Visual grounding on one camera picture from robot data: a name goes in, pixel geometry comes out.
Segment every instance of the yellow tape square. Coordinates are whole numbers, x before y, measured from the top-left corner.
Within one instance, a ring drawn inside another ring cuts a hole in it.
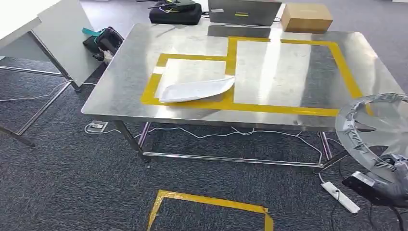
[[[225,74],[234,76],[236,69],[236,57],[238,41],[254,41],[254,42],[270,42],[268,38],[250,38],[250,37],[229,37],[227,56],[209,56],[209,55],[186,55],[186,54],[160,54],[156,67],[165,67],[168,59],[187,59],[187,60],[211,60],[226,62]],[[307,40],[288,40],[281,39],[281,43],[288,44],[305,44],[327,46],[331,51],[340,74],[344,80],[347,89],[352,98],[362,97],[362,93],[349,70],[346,60],[343,57],[337,43],[331,41],[307,41]],[[155,93],[158,88],[161,74],[153,73],[142,94],[140,101],[143,104],[163,105],[163,106],[179,106],[189,108],[203,108],[216,110],[238,110],[238,111],[253,111],[253,112],[269,112],[269,113],[285,113],[307,116],[337,116],[337,108],[312,108],[312,107],[292,107],[292,106],[276,106],[276,105],[260,105],[249,103],[234,103],[234,87],[222,94],[222,100],[219,102],[212,101],[188,101],[181,103],[161,103],[158,98],[155,98]]]
[[[159,211],[159,207],[164,198],[172,198],[172,199],[178,199],[178,200],[183,200],[183,201],[191,201],[191,202],[197,202],[197,203],[202,203],[202,204],[217,205],[217,206],[236,208],[236,209],[241,209],[241,210],[246,210],[246,211],[251,211],[251,212],[256,212],[256,213],[262,213],[262,214],[265,214],[264,231],[273,231],[273,219],[268,214],[268,209],[262,206],[251,205],[251,204],[235,202],[235,201],[227,201],[223,199],[217,199],[217,198],[211,198],[211,197],[205,197],[205,196],[184,194],[184,193],[179,193],[179,192],[169,192],[169,191],[164,191],[164,190],[159,190],[157,192],[156,200],[154,201],[153,208],[149,216],[149,223],[147,226],[147,231],[150,231],[150,229],[152,228],[154,219],[156,218],[157,212]]]

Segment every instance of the cardboard box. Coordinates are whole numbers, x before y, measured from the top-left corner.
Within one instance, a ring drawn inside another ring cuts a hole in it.
[[[319,3],[287,3],[281,18],[285,32],[324,33],[332,22],[329,9]]]

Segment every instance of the black bag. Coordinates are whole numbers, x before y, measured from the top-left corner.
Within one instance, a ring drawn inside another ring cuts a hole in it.
[[[91,37],[83,41],[82,44],[84,44],[92,53],[92,56],[99,61],[106,61],[108,59],[108,57],[105,57],[107,52],[109,52],[111,56],[114,56],[124,41],[123,37],[110,26],[99,32],[83,28],[82,32],[91,35]]]

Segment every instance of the white power strip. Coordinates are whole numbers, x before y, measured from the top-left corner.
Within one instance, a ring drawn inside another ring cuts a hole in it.
[[[357,213],[360,210],[352,200],[350,200],[340,189],[336,188],[331,182],[321,184],[336,200],[338,200],[350,213]]]

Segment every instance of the laptop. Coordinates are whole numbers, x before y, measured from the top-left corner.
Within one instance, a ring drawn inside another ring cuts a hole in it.
[[[271,0],[208,0],[210,22],[271,26],[282,2]]]

